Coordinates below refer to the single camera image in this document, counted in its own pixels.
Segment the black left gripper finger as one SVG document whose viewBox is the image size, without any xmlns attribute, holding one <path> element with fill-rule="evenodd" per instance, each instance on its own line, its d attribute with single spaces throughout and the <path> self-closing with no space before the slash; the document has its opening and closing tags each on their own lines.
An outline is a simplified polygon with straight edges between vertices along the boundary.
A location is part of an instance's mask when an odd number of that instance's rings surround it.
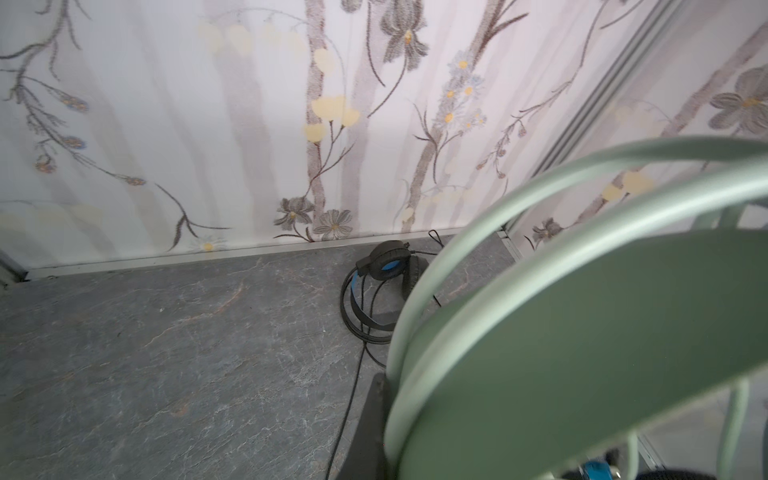
<svg viewBox="0 0 768 480">
<path fill-rule="evenodd" d="M 389 411 L 390 382 L 384 373 L 377 373 L 337 479 L 384 480 L 388 477 L 384 433 Z"/>
</svg>

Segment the mint green headphones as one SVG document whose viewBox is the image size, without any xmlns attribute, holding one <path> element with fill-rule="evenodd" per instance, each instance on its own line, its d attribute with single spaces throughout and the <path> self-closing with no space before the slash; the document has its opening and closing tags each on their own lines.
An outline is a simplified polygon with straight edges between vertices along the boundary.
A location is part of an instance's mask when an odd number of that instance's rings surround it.
<svg viewBox="0 0 768 480">
<path fill-rule="evenodd" d="M 488 285 L 422 314 L 502 221 L 584 180 L 652 162 L 713 161 L 557 236 Z M 767 195 L 767 146 L 727 137 L 630 143 L 499 200 L 435 258 L 389 351 L 394 479 L 535 479 L 720 388 L 730 477 L 750 375 L 767 364 L 767 234 L 738 227 Z"/>
</svg>

